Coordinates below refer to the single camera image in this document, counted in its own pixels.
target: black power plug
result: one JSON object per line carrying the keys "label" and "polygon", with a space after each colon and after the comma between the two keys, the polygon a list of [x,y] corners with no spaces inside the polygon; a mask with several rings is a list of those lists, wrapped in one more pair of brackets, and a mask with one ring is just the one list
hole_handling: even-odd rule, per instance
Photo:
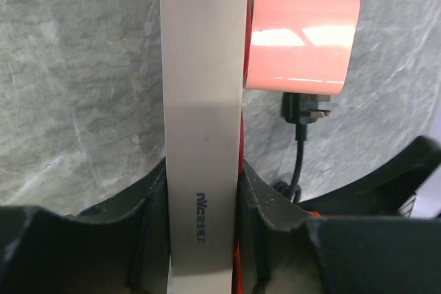
{"label": "black power plug", "polygon": [[329,115],[329,110],[319,108],[320,102],[329,102],[329,96],[305,93],[283,94],[282,99],[282,117],[288,123],[296,125],[297,157],[296,167],[291,179],[291,184],[280,181],[274,185],[274,189],[294,203],[300,201],[302,189],[298,184],[300,170],[302,169],[303,149],[307,139],[307,125]]}

